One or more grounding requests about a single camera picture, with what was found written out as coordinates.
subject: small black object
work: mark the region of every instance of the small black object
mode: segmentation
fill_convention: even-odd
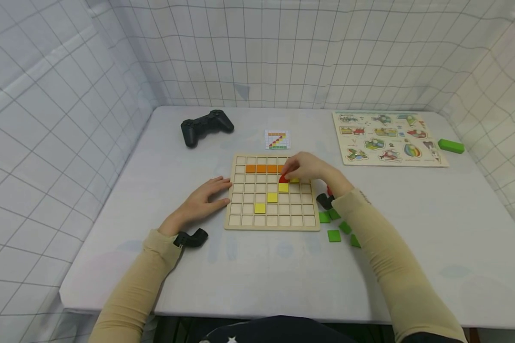
[[[187,232],[179,232],[177,238],[174,241],[174,245],[182,248],[183,246],[189,246],[190,248],[197,248],[206,242],[208,234],[206,231],[199,228],[195,233],[189,235]]]
[[[334,199],[333,196],[331,196],[332,199],[330,199],[326,193],[319,194],[317,196],[317,202],[320,203],[320,205],[325,209],[329,210],[332,208],[332,200]]]
[[[194,148],[198,144],[198,139],[204,137],[211,131],[224,131],[231,133],[235,127],[229,120],[225,112],[213,110],[206,116],[197,119],[187,119],[181,123],[181,132],[185,145]]]

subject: yellow tile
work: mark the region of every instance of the yellow tile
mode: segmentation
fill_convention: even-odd
[[[288,192],[288,184],[287,183],[279,183],[278,191],[287,193]]]
[[[254,213],[265,213],[265,204],[256,203],[254,206]]]
[[[276,193],[267,193],[267,202],[278,202],[277,194]]]

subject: hand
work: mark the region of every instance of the hand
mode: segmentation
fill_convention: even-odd
[[[208,202],[211,195],[231,187],[230,178],[218,176],[197,188],[170,216],[164,220],[158,231],[166,236],[177,235],[182,227],[192,221],[206,218],[229,203],[228,198]]]
[[[330,186],[335,198],[354,188],[339,170],[309,152],[298,152],[291,156],[282,167],[281,173],[288,180],[293,178],[323,180]]]
[[[314,180],[323,179],[328,170],[334,169],[334,167],[309,152],[298,152],[286,161],[284,167],[282,167],[282,174],[287,180],[294,178]]]

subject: person's left hand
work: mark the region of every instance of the person's left hand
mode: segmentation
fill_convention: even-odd
[[[208,202],[213,194],[231,187],[230,178],[218,176],[197,188],[184,203],[164,220],[158,231],[166,236],[177,235],[182,227],[192,221],[203,219],[229,203],[229,198]]]

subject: white grid backdrop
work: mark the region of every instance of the white grid backdrop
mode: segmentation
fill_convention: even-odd
[[[167,104],[437,111],[515,220],[515,0],[0,0],[0,342],[87,340],[58,287]]]

